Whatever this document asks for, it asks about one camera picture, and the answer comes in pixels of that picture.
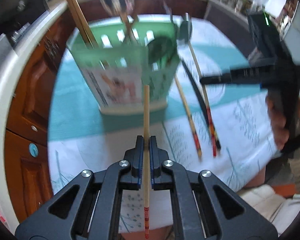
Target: table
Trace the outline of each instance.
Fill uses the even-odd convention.
[[[193,19],[192,46],[204,74],[220,73],[229,67],[245,65],[247,60],[211,23]],[[198,82],[188,46],[178,47]],[[189,123],[176,85],[173,83],[168,107],[151,113],[150,132],[158,147],[171,160],[186,169],[209,169],[232,190],[240,190],[271,159],[275,144],[265,105],[266,92],[259,86],[218,85],[207,87],[212,118],[222,146],[212,156],[209,132],[198,101],[184,70],[178,78],[193,113],[202,147],[198,160]],[[134,148],[143,134],[143,116],[102,116],[71,54],[67,51],[58,72],[49,119],[48,155],[54,194],[82,170],[106,169]],[[124,191],[119,232],[143,230],[143,192]],[[150,192],[150,229],[172,224],[170,193]]]

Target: black metal bracket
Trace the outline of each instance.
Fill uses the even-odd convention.
[[[139,190],[144,140],[107,170],[85,170],[22,222],[18,240],[114,240],[123,190]],[[275,240],[275,227],[210,171],[186,170],[149,139],[151,184],[170,190],[177,240]]]

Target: wooden cabinet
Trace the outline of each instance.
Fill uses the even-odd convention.
[[[52,197],[47,148],[6,131],[4,163],[12,206],[19,222],[25,220]]]
[[[74,22],[65,12],[47,31],[32,53],[12,99],[7,129],[47,145],[50,102],[58,66]]]
[[[66,11],[47,31],[17,84],[4,143],[6,181],[19,222],[52,197],[47,132],[50,102],[58,66],[74,21]],[[38,150],[30,154],[29,146]]]

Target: teal placemat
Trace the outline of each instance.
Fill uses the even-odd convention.
[[[195,51],[204,53],[214,61],[221,70],[228,69],[230,66],[236,67],[247,64],[247,60],[236,48],[207,45],[193,45],[193,47]],[[185,60],[189,65],[193,62],[191,57],[187,57]],[[183,85],[183,88],[186,96],[194,93],[192,88],[186,84]],[[212,107],[251,96],[258,92],[259,86],[226,86],[222,98]],[[198,104],[192,104],[190,108],[194,112],[200,110]],[[151,113],[150,120],[151,123],[155,123],[182,115],[185,115],[182,102],[169,96],[168,107]],[[76,63],[68,51],[65,53],[65,57],[60,64],[51,101],[49,141],[96,135],[142,125],[142,115],[102,115]]]

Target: metal screw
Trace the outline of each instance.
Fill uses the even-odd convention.
[[[205,177],[205,178],[210,177],[211,174],[212,174],[211,171],[208,171],[208,170],[203,170],[203,171],[201,171],[201,176],[202,176],[202,177]]]
[[[81,176],[82,176],[82,177],[85,177],[85,178],[90,177],[91,174],[92,174],[92,172],[89,171],[89,170],[81,171]]]
[[[166,167],[171,167],[173,165],[173,161],[171,160],[166,160],[163,162],[163,165]]]
[[[18,3],[17,10],[18,10],[19,12],[21,12],[21,11],[24,10],[25,7],[26,7],[25,2],[24,2],[23,0],[20,0],[19,3]]]
[[[122,160],[122,161],[119,161],[119,165],[121,167],[127,167],[129,165],[129,162],[127,160]]]

